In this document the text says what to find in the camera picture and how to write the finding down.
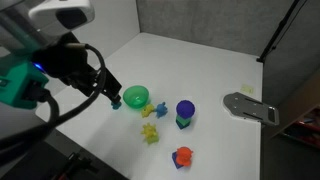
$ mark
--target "plastic toy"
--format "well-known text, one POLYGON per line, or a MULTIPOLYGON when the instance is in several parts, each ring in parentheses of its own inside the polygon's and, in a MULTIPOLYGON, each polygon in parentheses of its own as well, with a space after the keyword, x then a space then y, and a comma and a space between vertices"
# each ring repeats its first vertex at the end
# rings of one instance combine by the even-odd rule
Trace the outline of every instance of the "plastic toy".
POLYGON ((112 109, 117 110, 121 107, 122 103, 118 102, 117 104, 111 102, 112 109))
POLYGON ((141 131, 141 134, 144 134, 145 140, 148 144, 152 144, 159 141, 159 136, 155 124, 150 125, 150 123, 147 123, 143 125, 143 131, 141 131))
POLYGON ((157 118, 160 118, 168 113, 168 108, 165 105, 165 102, 158 104, 157 109, 155 110, 157 112, 157 118))
POLYGON ((154 106, 152 104, 146 105, 141 111, 142 117, 148 117, 150 113, 154 112, 154 106))
POLYGON ((132 86, 123 93, 124 102, 133 109, 144 107, 149 99, 149 91, 144 86, 132 86))
POLYGON ((181 147, 176 152, 172 153, 172 160, 177 169, 183 166, 191 165, 191 157, 193 151, 191 151, 188 147, 181 147))
POLYGON ((177 105, 176 123, 180 129, 188 127, 191 123, 191 117, 194 115, 195 106, 188 100, 180 101, 177 105))

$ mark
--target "white tabletop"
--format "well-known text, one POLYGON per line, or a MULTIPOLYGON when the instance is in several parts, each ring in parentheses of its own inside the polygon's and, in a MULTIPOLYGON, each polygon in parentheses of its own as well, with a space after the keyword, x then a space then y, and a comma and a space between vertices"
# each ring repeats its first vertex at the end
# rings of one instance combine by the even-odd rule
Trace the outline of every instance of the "white tabletop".
MULTIPOLYGON (((141 33, 106 59, 123 85, 143 85, 153 105, 163 101, 168 114, 160 119, 125 104, 112 110, 99 96, 85 112, 58 127, 76 143, 133 180, 257 180, 260 172, 258 122, 231 117, 222 106, 224 95, 254 88, 261 99, 262 64, 254 56, 141 33), (188 99, 196 106, 191 125, 180 130, 175 107, 188 99), (160 141, 148 145, 140 134, 143 124, 157 125, 160 141), (181 146, 193 150, 190 168, 177 170, 171 154, 181 146)), ((55 96, 64 113, 86 99, 73 88, 55 96)), ((37 110, 49 117, 47 104, 37 110)))

